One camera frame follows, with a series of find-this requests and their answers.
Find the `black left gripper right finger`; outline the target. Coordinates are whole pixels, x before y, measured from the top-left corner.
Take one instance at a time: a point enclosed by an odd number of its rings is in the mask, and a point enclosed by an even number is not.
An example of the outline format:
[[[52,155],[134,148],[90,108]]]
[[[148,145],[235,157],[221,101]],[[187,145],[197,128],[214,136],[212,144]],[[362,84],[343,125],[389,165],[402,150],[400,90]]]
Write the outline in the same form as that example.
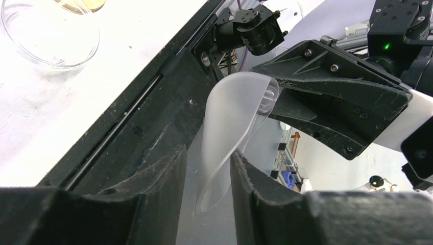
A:
[[[414,192],[300,194],[230,160],[238,244],[432,244],[432,200]]]

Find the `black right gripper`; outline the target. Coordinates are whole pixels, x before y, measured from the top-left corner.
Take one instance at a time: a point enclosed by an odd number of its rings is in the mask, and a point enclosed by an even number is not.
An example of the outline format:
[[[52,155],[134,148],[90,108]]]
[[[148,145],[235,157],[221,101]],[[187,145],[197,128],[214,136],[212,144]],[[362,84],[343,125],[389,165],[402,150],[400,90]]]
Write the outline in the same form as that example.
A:
[[[368,61],[411,88],[432,88],[432,1],[376,1]],[[318,41],[302,41],[252,71],[293,90],[351,102],[409,102],[413,96],[361,59]]]

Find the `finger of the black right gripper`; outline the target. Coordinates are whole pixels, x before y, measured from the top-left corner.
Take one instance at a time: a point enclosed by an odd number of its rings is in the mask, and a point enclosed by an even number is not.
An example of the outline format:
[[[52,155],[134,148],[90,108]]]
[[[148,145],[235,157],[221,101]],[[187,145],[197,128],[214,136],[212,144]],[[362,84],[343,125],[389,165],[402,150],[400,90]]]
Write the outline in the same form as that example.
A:
[[[398,89],[358,88],[335,96],[286,89],[271,118],[352,160],[379,137],[410,101],[411,93]]]

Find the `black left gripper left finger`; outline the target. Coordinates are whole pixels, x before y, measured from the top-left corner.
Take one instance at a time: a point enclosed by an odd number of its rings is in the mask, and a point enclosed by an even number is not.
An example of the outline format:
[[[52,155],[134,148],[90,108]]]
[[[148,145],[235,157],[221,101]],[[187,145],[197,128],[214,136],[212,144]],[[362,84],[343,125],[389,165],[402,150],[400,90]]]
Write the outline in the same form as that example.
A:
[[[175,244],[186,164],[181,145],[97,194],[2,188],[1,244]]]

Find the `clear plastic scoop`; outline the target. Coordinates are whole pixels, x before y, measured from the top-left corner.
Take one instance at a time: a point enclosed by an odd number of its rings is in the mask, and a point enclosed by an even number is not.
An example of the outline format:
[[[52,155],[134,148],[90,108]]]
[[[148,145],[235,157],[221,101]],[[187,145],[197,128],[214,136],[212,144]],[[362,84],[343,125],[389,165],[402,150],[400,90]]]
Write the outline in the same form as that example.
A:
[[[203,122],[197,213],[207,212],[225,196],[231,185],[231,154],[245,150],[279,95],[276,79],[250,71],[228,75],[212,88]]]

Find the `clear round plastic container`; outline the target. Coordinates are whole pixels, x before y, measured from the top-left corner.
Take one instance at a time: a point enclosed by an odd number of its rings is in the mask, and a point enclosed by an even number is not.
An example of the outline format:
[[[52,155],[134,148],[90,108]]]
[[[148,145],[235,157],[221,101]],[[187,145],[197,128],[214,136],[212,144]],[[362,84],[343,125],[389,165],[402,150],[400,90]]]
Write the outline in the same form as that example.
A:
[[[1,1],[1,44],[17,60],[73,70],[96,54],[100,29],[92,12],[72,13],[54,1]]]

